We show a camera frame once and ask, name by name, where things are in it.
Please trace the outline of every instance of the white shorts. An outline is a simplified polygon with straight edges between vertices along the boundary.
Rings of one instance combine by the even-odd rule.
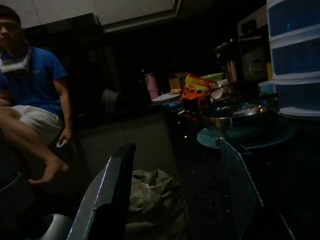
[[[64,127],[57,115],[42,108],[28,105],[11,108],[20,113],[19,121],[32,127],[47,146],[55,140]]]

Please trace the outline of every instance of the cabinet door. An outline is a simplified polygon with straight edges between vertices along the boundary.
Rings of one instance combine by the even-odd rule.
[[[12,8],[19,14],[23,28],[40,25],[32,0],[0,0],[0,4]]]
[[[41,24],[95,13],[93,0],[33,0],[33,2]]]
[[[94,0],[102,25],[160,13],[173,8],[172,0]]]

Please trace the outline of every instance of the face mask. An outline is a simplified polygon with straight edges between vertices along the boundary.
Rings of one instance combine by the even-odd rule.
[[[6,75],[21,75],[29,71],[32,48],[29,46],[25,57],[2,60],[3,52],[0,54],[1,72]]]

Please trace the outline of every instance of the teal plate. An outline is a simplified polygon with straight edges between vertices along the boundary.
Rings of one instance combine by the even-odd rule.
[[[235,141],[246,149],[265,148],[287,141],[294,136],[297,130],[298,128],[293,125],[276,124],[259,137],[251,139],[235,139]],[[198,133],[196,139],[200,144],[206,147],[219,149],[216,143],[216,138],[218,137],[221,137],[218,133],[214,133],[213,131],[204,128]]]

